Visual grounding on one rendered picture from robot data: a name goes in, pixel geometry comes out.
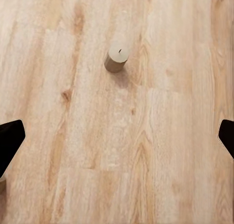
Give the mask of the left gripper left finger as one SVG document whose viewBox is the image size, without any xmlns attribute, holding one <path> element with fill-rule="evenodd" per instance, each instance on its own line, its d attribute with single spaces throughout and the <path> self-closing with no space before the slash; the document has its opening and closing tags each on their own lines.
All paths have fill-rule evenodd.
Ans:
<svg viewBox="0 0 234 224">
<path fill-rule="evenodd" d="M 0 178 L 24 139 L 25 130 L 22 120 L 0 125 Z"/>
</svg>

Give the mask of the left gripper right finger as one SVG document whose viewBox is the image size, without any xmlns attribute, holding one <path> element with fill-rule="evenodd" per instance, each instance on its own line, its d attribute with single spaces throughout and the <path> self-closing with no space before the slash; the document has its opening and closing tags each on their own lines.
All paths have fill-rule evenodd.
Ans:
<svg viewBox="0 0 234 224">
<path fill-rule="evenodd" d="M 218 137 L 234 159 L 234 122 L 224 119 L 220 125 Z"/>
</svg>

